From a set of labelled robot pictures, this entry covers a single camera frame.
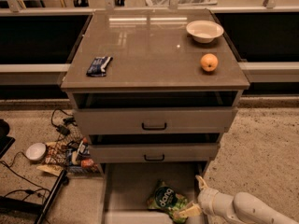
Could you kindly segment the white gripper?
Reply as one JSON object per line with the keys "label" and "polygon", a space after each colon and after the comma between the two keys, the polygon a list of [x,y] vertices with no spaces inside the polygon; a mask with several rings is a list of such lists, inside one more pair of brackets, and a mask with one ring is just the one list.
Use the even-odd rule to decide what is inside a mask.
{"label": "white gripper", "polygon": [[209,188],[204,178],[200,175],[197,175],[195,178],[201,190],[197,198],[199,204],[194,202],[188,203],[185,207],[177,210],[174,213],[174,217],[196,217],[200,216],[203,210],[207,215],[222,217],[229,224],[234,224],[236,221],[233,205],[234,197]]}

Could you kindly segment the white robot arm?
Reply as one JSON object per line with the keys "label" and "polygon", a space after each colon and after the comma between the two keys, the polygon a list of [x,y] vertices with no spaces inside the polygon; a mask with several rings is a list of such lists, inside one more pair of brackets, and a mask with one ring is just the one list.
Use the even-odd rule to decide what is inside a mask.
{"label": "white robot arm", "polygon": [[197,175],[200,193],[197,203],[190,202],[174,213],[174,217],[207,216],[222,217],[229,224],[299,224],[247,193],[235,196],[210,188],[203,177]]}

